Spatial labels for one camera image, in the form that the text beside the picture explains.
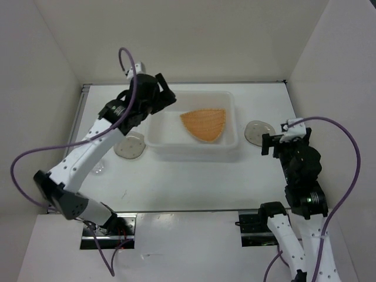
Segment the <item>clear glass cup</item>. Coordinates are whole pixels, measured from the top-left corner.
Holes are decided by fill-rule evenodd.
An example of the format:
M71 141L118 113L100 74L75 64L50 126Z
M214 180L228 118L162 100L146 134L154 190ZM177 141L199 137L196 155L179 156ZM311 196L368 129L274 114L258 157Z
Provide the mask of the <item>clear glass cup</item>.
M105 170L105 163L103 160L97 162L91 170L92 174L102 174Z

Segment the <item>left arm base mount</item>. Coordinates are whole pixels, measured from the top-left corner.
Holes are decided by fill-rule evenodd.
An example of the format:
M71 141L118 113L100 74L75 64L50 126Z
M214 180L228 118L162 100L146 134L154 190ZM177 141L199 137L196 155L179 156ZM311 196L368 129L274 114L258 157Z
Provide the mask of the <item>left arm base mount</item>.
M80 241L80 249L98 249L93 234L95 234L102 250L114 250L117 247L120 247L120 249L134 249L137 214L118 213L117 215L123 219L124 224L120 227L115 227L110 232L107 232L106 229L103 229L91 222L89 222L89 227L84 224Z

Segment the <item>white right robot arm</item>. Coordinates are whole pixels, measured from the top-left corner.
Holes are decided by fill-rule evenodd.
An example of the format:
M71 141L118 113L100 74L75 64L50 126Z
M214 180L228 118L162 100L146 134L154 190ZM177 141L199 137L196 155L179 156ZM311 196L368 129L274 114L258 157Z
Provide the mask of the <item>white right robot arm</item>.
M289 215L280 202L261 204L257 224L277 240L277 254L284 255L292 281L340 281L327 221L331 214L317 179L321 155L310 146L311 129L301 119L290 119L277 135L268 123L251 121L244 130L246 140L261 147L263 156L273 149L286 180L285 195L295 216L301 238L297 238Z

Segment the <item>orange woven pattern plate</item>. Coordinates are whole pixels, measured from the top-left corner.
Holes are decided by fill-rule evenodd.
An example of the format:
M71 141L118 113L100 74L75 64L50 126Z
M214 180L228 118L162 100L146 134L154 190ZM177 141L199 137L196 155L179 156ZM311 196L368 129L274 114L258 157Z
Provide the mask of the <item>orange woven pattern plate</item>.
M212 143L223 133L226 125L225 109L199 109L180 115L184 128L196 139Z

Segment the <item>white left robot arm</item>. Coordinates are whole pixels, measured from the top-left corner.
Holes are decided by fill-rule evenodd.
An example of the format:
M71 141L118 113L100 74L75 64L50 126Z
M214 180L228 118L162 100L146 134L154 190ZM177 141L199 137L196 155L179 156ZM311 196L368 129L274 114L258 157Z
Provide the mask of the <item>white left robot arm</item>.
M48 172L37 171L33 179L44 198L65 219L81 219L96 225L103 234L112 234L126 226L109 206L84 196L79 189L101 158L148 115L175 103L175 94L162 74L138 74L128 90L108 102L84 137Z

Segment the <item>smoky glass plate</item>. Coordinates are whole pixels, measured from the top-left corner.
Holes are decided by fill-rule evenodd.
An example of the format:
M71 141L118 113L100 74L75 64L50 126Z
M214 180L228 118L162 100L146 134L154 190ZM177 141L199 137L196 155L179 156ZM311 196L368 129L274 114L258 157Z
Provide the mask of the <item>smoky glass plate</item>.
M146 148L145 137L138 132L128 133L121 142L114 145L116 155L123 159L133 160L142 155Z
M258 147L262 147L262 136L264 134L275 135L276 131L272 125L259 120L249 122L244 130L246 140Z

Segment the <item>translucent white plastic bin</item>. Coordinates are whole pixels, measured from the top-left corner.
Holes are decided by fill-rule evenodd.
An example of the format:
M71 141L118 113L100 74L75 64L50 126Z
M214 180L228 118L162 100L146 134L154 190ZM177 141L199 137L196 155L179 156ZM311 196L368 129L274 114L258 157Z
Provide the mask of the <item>translucent white plastic bin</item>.
M177 91L177 101L147 119L145 143L161 159L228 162L239 145L234 96Z

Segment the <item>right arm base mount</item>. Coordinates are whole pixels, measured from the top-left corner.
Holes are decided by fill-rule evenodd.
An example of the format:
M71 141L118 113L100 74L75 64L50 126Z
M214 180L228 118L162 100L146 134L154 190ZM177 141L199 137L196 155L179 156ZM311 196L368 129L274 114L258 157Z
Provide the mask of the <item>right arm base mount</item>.
M266 221L259 215L258 209L238 212L235 225L240 229L242 247L276 246L278 241L267 227Z

